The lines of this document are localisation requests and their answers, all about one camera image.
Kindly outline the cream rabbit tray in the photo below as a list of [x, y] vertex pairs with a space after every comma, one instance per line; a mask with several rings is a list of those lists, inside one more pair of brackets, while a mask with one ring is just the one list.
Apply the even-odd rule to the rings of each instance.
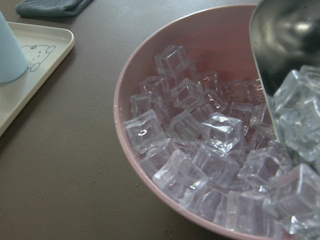
[[69, 54], [74, 34], [64, 28], [9, 22], [29, 60], [16, 80], [0, 84], [0, 133], [3, 134], [33, 95]]

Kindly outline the grey folded cloth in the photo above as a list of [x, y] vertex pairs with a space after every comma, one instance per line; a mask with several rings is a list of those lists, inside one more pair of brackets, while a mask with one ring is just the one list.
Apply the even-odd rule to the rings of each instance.
[[23, 0], [15, 7], [21, 17], [74, 17], [92, 0]]

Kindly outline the steel ice scoop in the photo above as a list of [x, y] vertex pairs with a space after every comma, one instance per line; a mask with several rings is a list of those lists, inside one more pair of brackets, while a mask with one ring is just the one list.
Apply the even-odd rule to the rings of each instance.
[[320, 3], [317, 0], [262, 0], [249, 26], [250, 43], [275, 136], [294, 162], [305, 162], [284, 143], [274, 94], [292, 70], [320, 68]]

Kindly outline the light blue cup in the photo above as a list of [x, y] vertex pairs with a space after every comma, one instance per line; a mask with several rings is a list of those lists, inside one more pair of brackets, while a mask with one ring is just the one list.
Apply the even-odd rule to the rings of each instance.
[[19, 78], [28, 67], [28, 60], [7, 20], [0, 13], [0, 82]]

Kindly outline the clear ice cubes pile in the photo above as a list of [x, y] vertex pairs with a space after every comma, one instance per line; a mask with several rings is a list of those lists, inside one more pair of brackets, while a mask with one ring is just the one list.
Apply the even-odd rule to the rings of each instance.
[[130, 97], [124, 128], [153, 183], [189, 212], [243, 234], [320, 237], [320, 177], [276, 141], [259, 79], [197, 72], [181, 45]]

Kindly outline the pink bowl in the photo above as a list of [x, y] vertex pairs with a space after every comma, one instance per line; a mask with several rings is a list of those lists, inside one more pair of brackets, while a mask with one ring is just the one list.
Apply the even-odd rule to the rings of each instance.
[[[298, 240], [289, 233], [280, 238], [270, 238], [233, 231], [183, 208], [164, 194], [143, 171], [140, 155], [133, 150], [125, 130], [125, 122], [131, 119], [130, 97], [140, 92], [140, 82], [158, 73], [154, 57], [167, 46], [183, 46], [198, 73], [215, 71], [223, 82], [259, 80], [249, 40], [249, 19], [253, 10], [253, 5], [204, 10], [179, 19], [151, 35], [131, 55], [120, 74], [114, 95], [114, 122], [120, 144], [136, 173], [163, 202], [182, 216], [236, 240]], [[294, 167], [305, 164], [318, 174], [319, 161], [290, 163]]]

